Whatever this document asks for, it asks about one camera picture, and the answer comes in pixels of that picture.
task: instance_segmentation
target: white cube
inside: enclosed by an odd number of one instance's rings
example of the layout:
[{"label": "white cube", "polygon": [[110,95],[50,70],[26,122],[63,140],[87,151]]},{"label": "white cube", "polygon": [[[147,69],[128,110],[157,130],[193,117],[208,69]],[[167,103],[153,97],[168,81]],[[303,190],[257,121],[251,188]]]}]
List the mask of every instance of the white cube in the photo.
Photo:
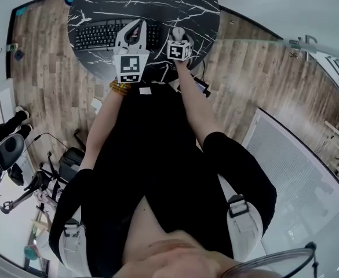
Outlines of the white cube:
[{"label": "white cube", "polygon": [[191,57],[190,43],[186,40],[167,42],[167,57],[170,60],[185,61]]}]

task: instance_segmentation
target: beaded bracelet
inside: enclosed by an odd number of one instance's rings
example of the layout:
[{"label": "beaded bracelet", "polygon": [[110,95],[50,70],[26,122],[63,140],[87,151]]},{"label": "beaded bracelet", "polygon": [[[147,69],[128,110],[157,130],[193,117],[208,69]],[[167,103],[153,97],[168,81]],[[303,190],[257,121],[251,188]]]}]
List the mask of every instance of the beaded bracelet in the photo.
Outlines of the beaded bracelet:
[{"label": "beaded bracelet", "polygon": [[114,81],[110,82],[110,88],[122,95],[122,96],[125,96],[128,94],[128,91],[130,90],[130,84],[129,83],[118,83],[118,80],[115,79]]}]

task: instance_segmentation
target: round table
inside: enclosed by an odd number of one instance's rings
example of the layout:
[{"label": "round table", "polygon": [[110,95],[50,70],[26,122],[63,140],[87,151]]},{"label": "round table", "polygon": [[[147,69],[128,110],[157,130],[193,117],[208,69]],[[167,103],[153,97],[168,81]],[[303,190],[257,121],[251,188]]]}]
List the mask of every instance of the round table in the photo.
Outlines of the round table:
[{"label": "round table", "polygon": [[[162,23],[161,48],[150,50],[142,80],[170,82],[178,78],[174,64],[166,56],[166,41],[173,27],[182,27],[194,40],[190,69],[208,54],[218,33],[220,9],[217,0],[74,0],[68,17],[72,48],[75,29],[84,24],[113,19],[145,19]],[[116,76],[112,51],[77,51],[83,66],[101,80]]]}]

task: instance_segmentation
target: white sneaker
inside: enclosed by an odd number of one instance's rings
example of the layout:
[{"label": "white sneaker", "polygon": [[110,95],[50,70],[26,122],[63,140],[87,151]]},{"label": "white sneaker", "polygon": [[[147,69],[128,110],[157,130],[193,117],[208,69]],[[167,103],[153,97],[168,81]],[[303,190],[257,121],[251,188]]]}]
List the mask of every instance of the white sneaker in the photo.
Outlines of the white sneaker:
[{"label": "white sneaker", "polygon": [[26,119],[28,119],[30,117],[30,114],[28,111],[24,110],[24,108],[22,108],[21,106],[17,106],[15,109],[14,109],[15,112],[19,112],[19,111],[24,111],[25,114],[26,114]]}]

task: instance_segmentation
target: black keyboard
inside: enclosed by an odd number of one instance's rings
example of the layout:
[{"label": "black keyboard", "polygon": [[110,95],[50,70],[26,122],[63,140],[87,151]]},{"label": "black keyboard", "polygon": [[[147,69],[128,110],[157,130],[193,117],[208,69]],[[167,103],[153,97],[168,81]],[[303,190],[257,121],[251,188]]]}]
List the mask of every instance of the black keyboard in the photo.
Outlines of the black keyboard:
[{"label": "black keyboard", "polygon": [[[75,29],[74,50],[113,50],[116,35],[132,21],[116,19],[82,25]],[[147,23],[146,49],[161,47],[161,29],[160,23]]]}]

